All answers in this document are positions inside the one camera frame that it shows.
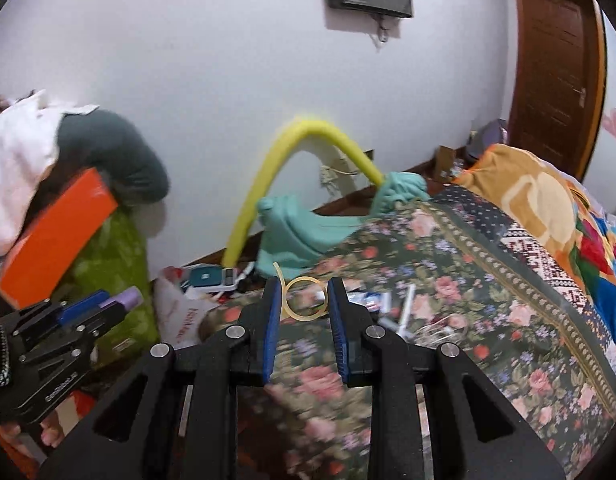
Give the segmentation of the person hand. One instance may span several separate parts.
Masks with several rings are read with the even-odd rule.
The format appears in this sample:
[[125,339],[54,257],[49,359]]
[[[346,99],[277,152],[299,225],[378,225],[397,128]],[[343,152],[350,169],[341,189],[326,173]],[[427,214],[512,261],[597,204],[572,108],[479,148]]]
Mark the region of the person hand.
[[[53,410],[42,422],[40,422],[42,428],[41,441],[44,445],[56,448],[65,438],[64,430],[60,424],[58,418],[58,412]],[[31,452],[26,448],[20,435],[22,430],[16,422],[8,422],[0,426],[0,437],[5,442],[8,442],[17,452],[22,453],[27,457],[32,457]]]

